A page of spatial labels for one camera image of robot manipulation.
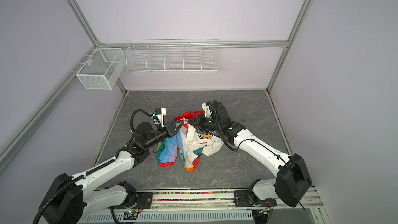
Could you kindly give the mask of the colourful red white kids jacket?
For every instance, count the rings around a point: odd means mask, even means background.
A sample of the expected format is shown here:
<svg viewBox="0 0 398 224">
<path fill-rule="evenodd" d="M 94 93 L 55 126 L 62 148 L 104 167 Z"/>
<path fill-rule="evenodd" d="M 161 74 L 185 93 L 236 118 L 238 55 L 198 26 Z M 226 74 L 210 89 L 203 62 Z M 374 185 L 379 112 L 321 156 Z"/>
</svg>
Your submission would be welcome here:
<svg viewBox="0 0 398 224">
<path fill-rule="evenodd" d="M 202 155 L 211 156 L 223 146 L 221 138 L 200 132 L 185 123 L 179 133 L 157 145 L 157 162 L 160 167 L 171 167 L 180 157 L 187 172 L 193 172 Z"/>
</svg>

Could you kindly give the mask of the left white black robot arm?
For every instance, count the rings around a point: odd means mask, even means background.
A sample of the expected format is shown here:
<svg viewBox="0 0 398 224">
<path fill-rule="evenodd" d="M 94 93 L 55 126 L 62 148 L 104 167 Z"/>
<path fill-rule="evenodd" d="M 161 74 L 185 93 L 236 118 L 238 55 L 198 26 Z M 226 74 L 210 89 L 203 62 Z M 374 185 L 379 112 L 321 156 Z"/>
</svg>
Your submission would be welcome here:
<svg viewBox="0 0 398 224">
<path fill-rule="evenodd" d="M 98 188 L 142 163 L 149 156 L 150 147 L 176 136 L 183 124 L 182 120 L 172 121 L 154 130 L 151 123 L 143 122 L 132 130 L 127 144 L 110 159 L 72 176 L 66 173 L 59 175 L 47 191 L 33 223 L 37 224 L 44 218 L 49 224 L 75 224 L 105 208 L 144 208 L 146 202 L 126 181 L 107 189 Z"/>
</svg>

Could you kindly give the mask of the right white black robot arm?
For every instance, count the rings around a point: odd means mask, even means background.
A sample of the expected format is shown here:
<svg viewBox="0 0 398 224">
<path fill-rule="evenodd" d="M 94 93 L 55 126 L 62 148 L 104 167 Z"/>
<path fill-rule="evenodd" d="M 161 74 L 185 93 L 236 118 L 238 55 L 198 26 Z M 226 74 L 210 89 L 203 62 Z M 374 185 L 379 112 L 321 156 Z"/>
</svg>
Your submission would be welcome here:
<svg viewBox="0 0 398 224">
<path fill-rule="evenodd" d="M 280 199 L 285 205 L 296 207 L 313 185 L 304 159 L 273 148 L 251 133 L 243 124 L 234 121 L 225 106 L 213 100 L 202 105 L 203 113 L 188 120 L 188 124 L 201 133 L 221 138 L 231 151 L 243 150 L 274 176 L 257 179 L 246 191 L 235 197 L 235 203 L 260 206 L 269 199 Z"/>
</svg>

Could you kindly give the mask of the white mesh box basket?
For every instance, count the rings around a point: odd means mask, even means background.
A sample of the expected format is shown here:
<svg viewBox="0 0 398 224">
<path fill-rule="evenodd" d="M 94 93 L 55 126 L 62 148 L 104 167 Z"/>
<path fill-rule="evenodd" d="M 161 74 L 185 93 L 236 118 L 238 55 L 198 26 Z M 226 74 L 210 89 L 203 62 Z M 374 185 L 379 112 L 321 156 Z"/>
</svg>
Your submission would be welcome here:
<svg viewBox="0 0 398 224">
<path fill-rule="evenodd" d="M 121 48 L 96 48 L 76 76 L 86 89 L 112 90 L 125 66 Z"/>
</svg>

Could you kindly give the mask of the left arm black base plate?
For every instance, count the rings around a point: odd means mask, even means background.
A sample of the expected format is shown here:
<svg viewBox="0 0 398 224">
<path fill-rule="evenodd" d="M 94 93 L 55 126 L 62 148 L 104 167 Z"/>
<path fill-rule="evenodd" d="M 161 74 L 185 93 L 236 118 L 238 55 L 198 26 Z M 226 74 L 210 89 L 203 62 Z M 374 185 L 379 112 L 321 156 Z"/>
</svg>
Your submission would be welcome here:
<svg viewBox="0 0 398 224">
<path fill-rule="evenodd" d="M 152 198 L 153 192 L 129 194 L 121 204 L 113 206 L 113 209 L 150 209 Z"/>
</svg>

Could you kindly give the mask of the aluminium front rail frame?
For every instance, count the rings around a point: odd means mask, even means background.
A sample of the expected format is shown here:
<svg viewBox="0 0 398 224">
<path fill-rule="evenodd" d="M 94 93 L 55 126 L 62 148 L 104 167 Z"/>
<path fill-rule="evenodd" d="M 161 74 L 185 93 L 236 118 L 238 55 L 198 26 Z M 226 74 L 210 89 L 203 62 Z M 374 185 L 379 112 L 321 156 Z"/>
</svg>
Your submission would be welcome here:
<svg viewBox="0 0 398 224">
<path fill-rule="evenodd" d="M 140 190 L 153 192 L 150 209 L 114 209 L 99 210 L 81 218 L 76 224 L 128 224 L 120 223 L 116 213 L 127 212 L 134 217 L 143 211 L 226 211 L 245 209 L 251 211 L 253 221 L 226 221 L 222 223 L 274 224 L 274 223 L 310 223 L 328 224 L 324 206 L 315 188 L 311 188 L 301 200 L 300 205 L 290 207 L 276 199 L 275 207 L 236 207 L 233 203 L 234 190 L 245 189 L 197 189 L 197 190 Z M 210 224 L 217 222 L 197 222 Z M 138 224 L 188 224 L 188 223 L 138 223 Z"/>
</svg>

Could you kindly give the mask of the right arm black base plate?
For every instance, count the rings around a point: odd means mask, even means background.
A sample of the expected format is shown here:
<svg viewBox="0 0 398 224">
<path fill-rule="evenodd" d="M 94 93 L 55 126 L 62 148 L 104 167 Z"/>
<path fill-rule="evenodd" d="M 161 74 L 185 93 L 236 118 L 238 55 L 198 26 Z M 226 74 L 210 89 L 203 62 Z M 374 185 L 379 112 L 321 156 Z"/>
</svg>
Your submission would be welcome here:
<svg viewBox="0 0 398 224">
<path fill-rule="evenodd" d="M 236 207 L 275 207 L 276 199 L 260 200 L 247 190 L 234 190 L 233 203 Z"/>
</svg>

